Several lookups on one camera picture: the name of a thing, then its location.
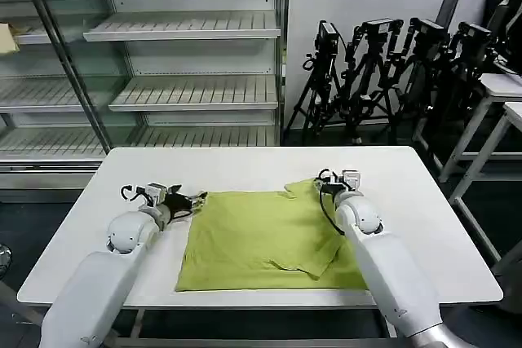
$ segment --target shelving unit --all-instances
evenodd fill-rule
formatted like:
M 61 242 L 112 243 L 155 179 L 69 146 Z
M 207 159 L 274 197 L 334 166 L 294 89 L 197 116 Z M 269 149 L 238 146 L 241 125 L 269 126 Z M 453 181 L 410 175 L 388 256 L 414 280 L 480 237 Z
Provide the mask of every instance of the shelving unit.
M 42 1 L 68 43 L 71 60 L 76 62 L 93 106 L 98 113 L 110 113 L 108 105 L 123 88 L 124 80 L 112 49 L 89 47 L 83 37 L 84 32 L 106 17 L 102 0 Z M 71 159 L 102 161 L 105 151 L 51 45 L 33 0 L 0 0 L 0 23 L 10 25 L 20 48 L 17 53 L 0 58 L 2 164 L 21 162 L 15 165 L 16 173 L 30 177 L 43 164 L 60 166 L 60 162 L 67 161 L 69 167 Z M 122 126 L 111 128 L 110 134 L 120 145 L 128 144 L 133 128 L 127 118 Z
M 109 0 L 88 42 L 123 42 L 130 80 L 108 105 L 147 147 L 278 144 L 281 0 Z
M 45 0 L 114 147 L 278 144 L 281 0 Z M 0 161 L 104 156 L 32 0 L 0 0 Z

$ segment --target gray floor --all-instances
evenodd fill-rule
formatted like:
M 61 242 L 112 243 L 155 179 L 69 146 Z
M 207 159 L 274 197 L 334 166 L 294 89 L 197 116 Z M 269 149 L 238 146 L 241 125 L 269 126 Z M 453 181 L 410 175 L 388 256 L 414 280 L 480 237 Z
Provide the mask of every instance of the gray floor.
M 448 192 L 453 184 L 444 186 Z M 520 240 L 522 222 L 517 219 L 517 203 L 522 183 L 508 186 L 495 183 L 474 185 L 467 203 L 484 224 L 495 245 L 509 249 Z M 0 242 L 14 254 L 13 266 L 4 280 L 18 289 L 45 249 L 46 244 L 71 208 L 71 204 L 0 204 Z M 491 223 L 491 214 L 510 219 L 509 232 Z M 443 309 L 448 326 L 483 348 L 522 346 L 522 318 L 508 315 L 494 306 Z M 133 311 L 123 311 L 115 325 L 126 335 L 131 330 Z M 39 328 L 22 324 L 22 319 L 0 305 L 0 347 L 37 347 Z M 372 311 L 170 311 L 153 312 L 144 319 L 142 337 L 177 338 L 362 338 L 382 337 L 382 325 Z

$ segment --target table leg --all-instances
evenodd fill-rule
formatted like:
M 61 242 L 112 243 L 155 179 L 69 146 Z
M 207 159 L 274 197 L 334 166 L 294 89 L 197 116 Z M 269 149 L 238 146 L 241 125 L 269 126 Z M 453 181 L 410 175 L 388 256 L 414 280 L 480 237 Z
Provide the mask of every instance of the table leg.
M 0 303 L 9 307 L 16 314 L 26 318 L 31 323 L 42 326 L 43 315 L 26 306 L 16 299 L 16 291 L 8 287 L 5 283 L 0 281 Z
M 501 275 L 504 268 L 511 265 L 513 262 L 518 262 L 522 258 L 522 241 L 515 245 L 502 259 L 497 262 L 491 271 L 494 275 Z
M 482 101 L 480 101 L 480 104 L 478 108 L 475 110 L 475 113 L 473 114 L 473 117 L 471 118 L 470 122 L 467 124 L 464 133 L 458 140 L 458 143 L 451 152 L 448 161 L 442 168 L 442 172 L 440 173 L 439 177 L 439 181 L 441 181 L 442 183 L 448 181 L 449 176 L 453 173 L 455 165 L 461 159 L 464 151 L 466 151 L 468 144 L 470 143 L 471 139 L 473 139 L 473 135 L 475 134 L 476 130 L 479 128 L 480 124 L 484 120 L 484 117 L 492 103 L 493 99 L 491 97 L 485 97 L 482 99 Z
M 497 148 L 498 143 L 506 134 L 506 131 L 509 128 L 510 124 L 511 123 L 509 122 L 507 115 L 504 114 L 500 121 L 497 123 L 497 126 L 495 126 L 491 135 L 488 137 L 488 140 L 480 150 L 479 155 L 473 161 L 473 163 L 471 163 L 470 168 L 464 174 L 464 177 L 462 178 L 460 183 L 458 183 L 452 195 L 449 197 L 448 202 L 451 205 L 455 204 L 455 199 L 461 198 L 464 195 L 464 193 L 466 193 L 473 180 L 480 173 L 480 171 L 484 167 L 484 164 L 489 159 L 489 156 L 493 153 L 493 151 L 495 151 L 495 148 Z

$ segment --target glass door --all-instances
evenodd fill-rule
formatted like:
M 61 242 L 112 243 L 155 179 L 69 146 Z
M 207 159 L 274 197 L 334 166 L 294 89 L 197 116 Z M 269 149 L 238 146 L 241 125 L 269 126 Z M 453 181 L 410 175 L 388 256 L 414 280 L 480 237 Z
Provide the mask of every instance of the glass door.
M 89 16 L 77 15 L 77 4 L 94 11 L 95 0 L 52 0 L 52 8 L 71 42 L 82 38 Z M 100 162 L 107 143 L 91 127 L 63 61 L 51 45 L 32 0 L 0 0 L 0 162 L 43 165 Z M 93 59 L 92 90 L 117 78 L 107 56 Z

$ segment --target camera tripod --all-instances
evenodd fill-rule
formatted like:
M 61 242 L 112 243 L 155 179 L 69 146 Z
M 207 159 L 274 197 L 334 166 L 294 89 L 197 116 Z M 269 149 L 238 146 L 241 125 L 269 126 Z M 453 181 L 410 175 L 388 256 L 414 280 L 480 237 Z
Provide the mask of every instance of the camera tripod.
M 338 40 L 339 34 L 335 27 L 322 20 L 319 23 L 319 32 L 315 40 L 316 54 L 314 56 L 307 54 L 307 60 L 303 64 L 303 68 L 307 71 L 312 71 L 312 73 L 308 78 L 299 101 L 294 106 L 292 117 L 283 133 L 283 144 L 288 139 L 290 129 L 298 113 L 304 116 L 303 133 L 301 135 L 302 145 L 307 144 L 308 134 L 310 132 L 316 137 L 328 122 L 327 119 L 331 117 L 331 82 L 334 81 L 337 92 L 341 90 L 335 69 L 335 60 L 338 54 Z M 303 103 L 310 91 L 312 92 L 310 103 L 307 111 L 304 111 Z
M 344 124 L 352 142 L 360 143 L 361 138 L 356 132 L 356 128 L 363 120 L 371 118 L 376 108 L 380 108 L 385 113 L 384 117 L 379 118 L 388 118 L 393 130 L 395 130 L 395 124 L 392 123 L 393 111 L 389 96 L 393 84 L 388 74 L 392 65 L 392 53 L 402 24 L 402 20 L 385 19 L 364 22 L 362 26 L 357 26 L 354 30 L 352 42 L 348 43 L 346 47 L 345 60 L 348 63 L 348 68 L 347 71 L 342 73 L 344 84 L 340 86 L 334 65 L 338 54 L 337 45 L 340 36 L 332 24 L 321 21 L 316 38 L 317 52 L 315 57 L 308 55 L 308 60 L 303 65 L 304 69 L 311 70 L 312 74 L 308 78 L 283 133 L 283 143 L 287 140 L 290 128 L 298 113 L 305 117 L 302 133 L 303 145 L 306 145 L 309 134 L 316 138 L 326 126 L 335 124 Z M 386 61 L 384 61 L 382 53 L 384 45 L 388 41 L 389 33 L 391 33 L 390 43 Z M 368 41 L 368 51 L 363 55 L 359 65 L 356 66 L 355 53 L 364 37 Z M 376 68 L 380 72 L 378 82 L 380 90 L 368 94 L 371 77 Z M 352 85 L 361 72 L 361 82 L 352 95 Z M 335 84 L 336 94 L 330 101 L 332 81 Z M 312 94 L 305 112 L 302 106 L 310 90 Z M 385 99 L 386 107 L 381 105 L 383 99 Z M 332 117 L 336 114 L 339 115 L 341 120 L 332 121 Z
M 492 34 L 475 24 L 462 22 L 453 36 L 447 54 L 447 64 L 440 66 L 438 94 L 433 110 L 428 113 L 427 132 L 431 138 L 450 118 L 466 118 L 483 94 L 479 83 L 482 70 L 494 59 Z M 455 58 L 458 46 L 460 55 Z
M 344 80 L 344 87 L 341 94 L 334 97 L 332 106 L 344 119 L 347 134 L 353 143 L 361 143 L 356 128 L 362 121 L 370 118 L 387 118 L 391 128 L 390 139 L 396 138 L 396 124 L 393 119 L 392 102 L 390 100 L 390 91 L 395 90 L 395 88 L 393 78 L 389 77 L 389 72 L 392 64 L 396 61 L 394 50 L 403 23 L 402 20 L 390 19 L 364 22 L 362 26 L 354 29 L 353 41 L 347 45 L 345 60 L 348 68 L 341 75 Z M 385 61 L 382 53 L 384 52 L 384 45 L 388 41 L 388 34 L 390 34 L 390 42 Z M 362 56 L 359 65 L 356 67 L 355 53 L 365 36 L 368 42 L 368 51 Z M 368 94 L 369 84 L 376 68 L 378 68 L 380 74 L 377 84 L 380 90 Z M 361 72 L 359 86 L 351 95 L 352 85 Z M 373 117 L 376 108 L 379 108 L 384 116 Z
M 414 38 L 415 46 L 412 55 L 407 57 Z M 436 90 L 437 76 L 444 64 L 449 62 L 448 44 L 449 35 L 442 26 L 430 20 L 419 18 L 410 20 L 402 53 L 394 62 L 396 66 L 392 79 L 394 85 L 400 82 L 401 76 L 410 67 L 412 68 L 405 92 L 397 91 L 400 105 L 394 115 L 395 124 L 400 124 L 404 120 L 413 120 L 413 127 L 415 127 L 420 118 L 433 107 L 431 94 Z

